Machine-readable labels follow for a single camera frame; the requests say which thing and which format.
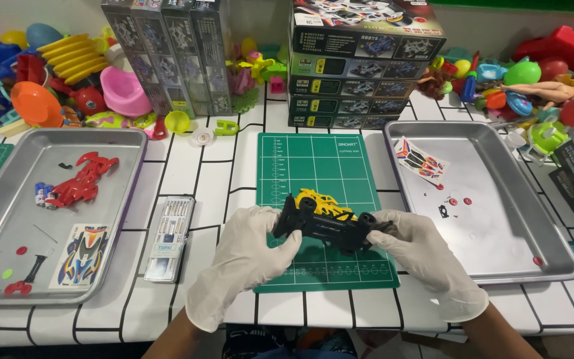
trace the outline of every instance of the green plastic egg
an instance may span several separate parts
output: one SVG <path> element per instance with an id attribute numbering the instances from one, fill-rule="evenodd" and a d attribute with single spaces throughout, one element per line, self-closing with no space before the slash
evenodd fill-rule
<path id="1" fill-rule="evenodd" d="M 534 84 L 541 77 L 541 69 L 537 62 L 522 61 L 516 63 L 504 75 L 504 84 L 506 86 L 516 84 Z"/>

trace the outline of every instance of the blue plastic egg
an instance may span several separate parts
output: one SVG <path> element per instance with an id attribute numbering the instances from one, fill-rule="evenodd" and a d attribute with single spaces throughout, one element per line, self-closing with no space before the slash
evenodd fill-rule
<path id="1" fill-rule="evenodd" d="M 52 44 L 63 39 L 63 35 L 52 26 L 40 22 L 28 26 L 26 29 L 26 39 L 30 46 L 37 48 Z"/>

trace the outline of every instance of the battery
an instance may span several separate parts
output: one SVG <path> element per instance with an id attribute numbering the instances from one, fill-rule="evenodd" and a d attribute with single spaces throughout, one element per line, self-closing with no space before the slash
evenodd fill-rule
<path id="1" fill-rule="evenodd" d="M 52 192 L 52 188 L 54 186 L 52 184 L 46 184 L 46 186 L 44 187 L 44 195 L 45 195 L 45 199 L 56 199 L 57 197 L 54 195 L 54 193 Z M 46 203 L 46 208 L 53 210 L 53 209 L 57 209 L 57 206 L 55 206 L 54 204 L 50 204 L 50 203 Z"/>
<path id="2" fill-rule="evenodd" d="M 35 184 L 35 204 L 39 207 L 45 207 L 45 186 L 43 182 L 38 182 Z"/>

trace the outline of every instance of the pink toy potty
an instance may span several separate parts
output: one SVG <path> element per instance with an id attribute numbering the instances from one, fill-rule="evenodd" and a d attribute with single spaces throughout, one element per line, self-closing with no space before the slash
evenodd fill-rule
<path id="1" fill-rule="evenodd" d="M 132 72 L 108 66 L 101 71 L 101 87 L 106 105 L 119 114 L 137 117 L 152 110 L 139 79 Z"/>

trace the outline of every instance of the pink toy block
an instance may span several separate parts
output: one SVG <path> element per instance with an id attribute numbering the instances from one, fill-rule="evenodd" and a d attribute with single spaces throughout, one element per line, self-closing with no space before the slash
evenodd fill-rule
<path id="1" fill-rule="evenodd" d="M 280 76 L 270 77 L 269 90 L 271 93 L 283 93 L 285 91 L 283 79 Z"/>

